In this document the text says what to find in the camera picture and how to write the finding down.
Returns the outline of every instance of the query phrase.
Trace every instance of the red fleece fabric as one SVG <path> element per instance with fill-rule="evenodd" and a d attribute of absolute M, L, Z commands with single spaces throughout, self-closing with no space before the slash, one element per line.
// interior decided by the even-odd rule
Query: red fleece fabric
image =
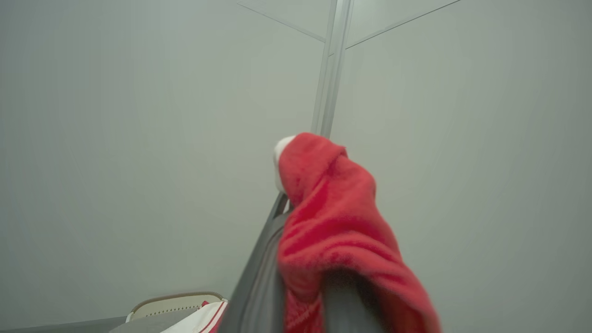
<path fill-rule="evenodd" d="M 354 270 L 374 284 L 392 332 L 441 332 L 426 291 L 378 212 L 374 178 L 348 159 L 344 147 L 302 133 L 281 153 L 279 173 L 295 206 L 278 252 L 287 333 L 324 332 L 321 279 L 335 268 Z"/>

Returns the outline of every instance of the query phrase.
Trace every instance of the wall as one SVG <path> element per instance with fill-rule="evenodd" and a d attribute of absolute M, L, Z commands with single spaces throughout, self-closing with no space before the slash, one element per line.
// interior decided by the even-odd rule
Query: wall
<path fill-rule="evenodd" d="M 322 51 L 236 1 L 0 2 L 0 329 L 230 297 Z"/>
<path fill-rule="evenodd" d="M 347 50 L 332 139 L 447 333 L 592 331 L 591 15 L 461 0 Z"/>

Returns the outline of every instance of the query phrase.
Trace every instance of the beige basket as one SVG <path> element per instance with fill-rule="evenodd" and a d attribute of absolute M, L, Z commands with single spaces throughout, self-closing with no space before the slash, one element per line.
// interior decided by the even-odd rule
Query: beige basket
<path fill-rule="evenodd" d="M 226 299 L 222 298 L 222 295 L 214 292 L 185 293 L 152 298 L 136 305 L 130 314 L 127 315 L 126 322 L 179 310 L 197 310 L 201 308 L 201 304 L 204 301 L 214 303 L 222 300 L 226 301 Z"/>

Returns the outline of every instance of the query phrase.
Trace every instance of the gray cloth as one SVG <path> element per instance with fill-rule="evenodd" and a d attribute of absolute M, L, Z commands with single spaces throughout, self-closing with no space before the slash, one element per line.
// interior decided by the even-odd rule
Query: gray cloth
<path fill-rule="evenodd" d="M 179 310 L 136 319 L 116 327 L 111 333 L 160 333 L 195 311 L 195 309 Z"/>

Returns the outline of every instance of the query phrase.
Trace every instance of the gray baseboard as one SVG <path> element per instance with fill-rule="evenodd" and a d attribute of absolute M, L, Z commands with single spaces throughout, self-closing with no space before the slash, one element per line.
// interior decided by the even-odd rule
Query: gray baseboard
<path fill-rule="evenodd" d="M 71 322 L 68 324 L 10 329 L 0 333 L 107 333 L 126 322 L 126 317 L 99 319 L 96 321 Z"/>

